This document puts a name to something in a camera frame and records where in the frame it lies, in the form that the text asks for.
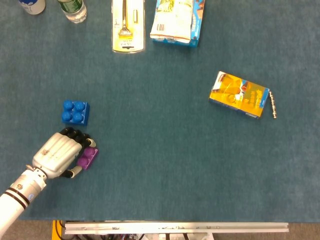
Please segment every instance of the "purple lego block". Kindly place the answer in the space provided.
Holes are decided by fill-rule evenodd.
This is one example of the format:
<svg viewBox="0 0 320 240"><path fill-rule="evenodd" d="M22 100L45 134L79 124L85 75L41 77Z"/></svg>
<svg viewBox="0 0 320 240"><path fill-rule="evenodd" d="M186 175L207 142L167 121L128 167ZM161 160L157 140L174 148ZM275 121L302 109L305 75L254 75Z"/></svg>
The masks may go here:
<svg viewBox="0 0 320 240"><path fill-rule="evenodd" d="M84 170L87 170L92 162L95 160L99 150L95 147L87 147L81 157L79 157L76 165L82 167Z"/></svg>

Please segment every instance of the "robotic hand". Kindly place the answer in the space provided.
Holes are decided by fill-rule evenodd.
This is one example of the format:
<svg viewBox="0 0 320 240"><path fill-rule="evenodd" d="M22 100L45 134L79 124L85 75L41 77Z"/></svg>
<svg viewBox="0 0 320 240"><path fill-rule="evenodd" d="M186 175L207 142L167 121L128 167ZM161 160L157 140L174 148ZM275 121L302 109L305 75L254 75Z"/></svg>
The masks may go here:
<svg viewBox="0 0 320 240"><path fill-rule="evenodd" d="M56 132L34 155L32 166L27 165L26 171L0 197L0 239L45 188L47 179L76 176L82 170L81 166L67 168L80 151L95 146L88 134L72 127Z"/></svg>

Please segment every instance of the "lego brick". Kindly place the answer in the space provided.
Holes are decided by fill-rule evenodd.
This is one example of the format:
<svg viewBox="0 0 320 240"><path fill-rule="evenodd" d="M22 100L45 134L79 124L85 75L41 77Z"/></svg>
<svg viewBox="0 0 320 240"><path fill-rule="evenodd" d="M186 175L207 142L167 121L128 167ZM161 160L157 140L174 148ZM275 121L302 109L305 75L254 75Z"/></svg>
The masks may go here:
<svg viewBox="0 0 320 240"><path fill-rule="evenodd" d="M81 157L78 158L76 165L82 167L84 170L87 170L96 158L98 152L99 150L95 147L87 147L83 151Z"/></svg>
<svg viewBox="0 0 320 240"><path fill-rule="evenodd" d="M90 106L85 101L66 100L63 103L62 122L65 124L87 125Z"/></svg>

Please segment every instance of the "metal bar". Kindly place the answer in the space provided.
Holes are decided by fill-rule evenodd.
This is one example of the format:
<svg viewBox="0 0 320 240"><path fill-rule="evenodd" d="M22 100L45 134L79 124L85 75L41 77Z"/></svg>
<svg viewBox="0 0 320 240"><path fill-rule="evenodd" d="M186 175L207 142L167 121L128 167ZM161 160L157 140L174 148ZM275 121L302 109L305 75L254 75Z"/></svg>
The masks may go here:
<svg viewBox="0 0 320 240"><path fill-rule="evenodd" d="M287 222L68 222L65 234L285 233Z"/></svg>

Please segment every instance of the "black fingertip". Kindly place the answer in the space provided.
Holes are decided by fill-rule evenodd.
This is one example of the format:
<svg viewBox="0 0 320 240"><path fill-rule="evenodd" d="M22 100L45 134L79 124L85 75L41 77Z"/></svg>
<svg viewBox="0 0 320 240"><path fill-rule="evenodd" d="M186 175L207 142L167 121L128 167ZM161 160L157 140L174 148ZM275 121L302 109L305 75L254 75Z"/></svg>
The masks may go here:
<svg viewBox="0 0 320 240"><path fill-rule="evenodd" d="M69 133L71 133L71 132L73 132L74 131L74 129L73 129L73 127L65 127L64 129L62 129L61 131L60 131L60 134L62 134L62 135L67 135L67 134L69 134Z"/></svg>
<svg viewBox="0 0 320 240"><path fill-rule="evenodd" d="M74 175L74 173L70 170L65 170L61 175L60 177L64 177L64 178L67 178L67 179L70 179L72 176Z"/></svg>
<svg viewBox="0 0 320 240"><path fill-rule="evenodd" d="M68 137L71 139L75 139L77 136L82 135L82 132L80 130L73 130L68 134Z"/></svg>
<svg viewBox="0 0 320 240"><path fill-rule="evenodd" d="M79 144L81 144L81 143L84 141L84 139L85 139L85 137L84 137L83 134L78 135L78 136L76 136L76 137L74 138L74 140L75 140L77 143L79 143Z"/></svg>
<svg viewBox="0 0 320 240"><path fill-rule="evenodd" d="M89 147L91 145L91 141L89 139L85 139L80 144L82 145L82 148L85 149L85 148L87 148L87 147Z"/></svg>
<svg viewBox="0 0 320 240"><path fill-rule="evenodd" d="M87 133L84 133L84 134L83 134L83 137L84 137L85 139L90 139L90 138L91 138L90 135L87 134Z"/></svg>

